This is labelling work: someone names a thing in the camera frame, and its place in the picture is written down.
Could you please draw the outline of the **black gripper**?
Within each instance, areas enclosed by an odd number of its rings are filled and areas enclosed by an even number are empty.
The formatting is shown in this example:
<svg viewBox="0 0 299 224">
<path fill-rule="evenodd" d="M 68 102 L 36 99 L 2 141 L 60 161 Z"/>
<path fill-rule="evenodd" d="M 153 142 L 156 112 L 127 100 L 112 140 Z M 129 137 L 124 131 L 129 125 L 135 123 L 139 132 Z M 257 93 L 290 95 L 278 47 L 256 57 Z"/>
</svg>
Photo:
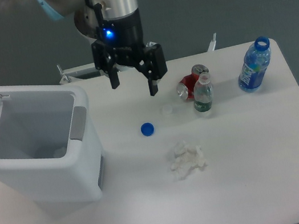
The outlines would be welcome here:
<svg viewBox="0 0 299 224">
<path fill-rule="evenodd" d="M 167 72 L 165 56 L 160 44 L 144 45 L 139 10 L 114 19 L 99 15 L 97 20 L 96 40 L 91 45 L 96 69 L 108 75 L 116 89 L 120 83 L 115 65 L 135 67 L 147 78 L 150 95 L 156 95 L 158 82 Z"/>
</svg>

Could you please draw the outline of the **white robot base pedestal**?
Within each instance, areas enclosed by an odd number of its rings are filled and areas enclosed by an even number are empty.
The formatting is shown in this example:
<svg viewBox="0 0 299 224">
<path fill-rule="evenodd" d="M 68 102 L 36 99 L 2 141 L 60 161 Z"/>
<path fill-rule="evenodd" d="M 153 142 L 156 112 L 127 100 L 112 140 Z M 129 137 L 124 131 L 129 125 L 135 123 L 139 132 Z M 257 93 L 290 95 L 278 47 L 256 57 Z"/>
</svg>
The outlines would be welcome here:
<svg viewBox="0 0 299 224">
<path fill-rule="evenodd" d="M 156 42 L 148 42 L 146 44 L 147 47 L 151 47 L 154 45 L 156 45 Z M 214 51 L 215 47 L 216 47 L 216 33 L 213 33 L 213 37 L 212 40 L 210 41 L 207 52 Z M 118 65 L 118 64 L 116 64 L 115 67 L 117 67 L 118 71 L 126 71 L 132 68 L 129 66 Z M 83 79 L 89 79 L 92 77 L 106 75 L 106 73 L 102 71 L 97 71 L 94 63 L 88 63 L 87 65 L 72 67 L 70 69 L 65 69 L 65 70 L 62 70 L 62 68 L 58 64 L 57 69 L 59 70 L 61 76 L 59 85 L 65 85 L 68 83 L 78 82 Z"/>
</svg>

